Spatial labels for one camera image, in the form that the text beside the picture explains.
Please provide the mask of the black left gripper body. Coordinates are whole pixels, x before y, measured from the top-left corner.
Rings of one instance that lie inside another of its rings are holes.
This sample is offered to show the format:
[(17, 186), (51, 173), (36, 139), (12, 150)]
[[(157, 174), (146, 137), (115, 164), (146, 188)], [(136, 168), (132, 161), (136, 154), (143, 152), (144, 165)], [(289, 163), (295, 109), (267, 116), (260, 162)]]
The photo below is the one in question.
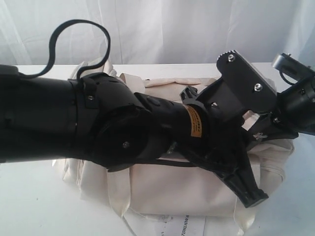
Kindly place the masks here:
[(181, 103), (139, 92), (135, 96), (193, 165), (220, 176), (248, 171), (243, 118), (224, 120), (219, 106), (197, 100), (193, 90), (181, 92)]

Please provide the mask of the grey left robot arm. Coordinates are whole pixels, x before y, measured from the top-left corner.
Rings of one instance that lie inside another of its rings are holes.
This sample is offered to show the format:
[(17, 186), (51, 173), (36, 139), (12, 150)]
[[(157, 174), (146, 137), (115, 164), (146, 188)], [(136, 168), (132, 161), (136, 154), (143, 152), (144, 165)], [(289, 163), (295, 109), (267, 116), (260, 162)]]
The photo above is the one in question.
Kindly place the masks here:
[(253, 176), (242, 122), (222, 126), (196, 97), (191, 86), (177, 103), (132, 92), (103, 72), (57, 80), (2, 65), (0, 161), (69, 157), (110, 172), (136, 164), (200, 167), (245, 207), (266, 200)]

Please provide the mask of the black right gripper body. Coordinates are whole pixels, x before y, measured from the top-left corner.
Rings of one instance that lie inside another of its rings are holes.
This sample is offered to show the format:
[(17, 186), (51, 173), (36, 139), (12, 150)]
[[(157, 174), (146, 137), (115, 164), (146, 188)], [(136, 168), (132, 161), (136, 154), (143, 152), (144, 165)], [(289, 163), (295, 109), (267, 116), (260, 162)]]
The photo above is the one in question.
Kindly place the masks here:
[(295, 139), (300, 133), (314, 135), (314, 83), (297, 83), (278, 93), (274, 110), (259, 117), (251, 133), (260, 141)]

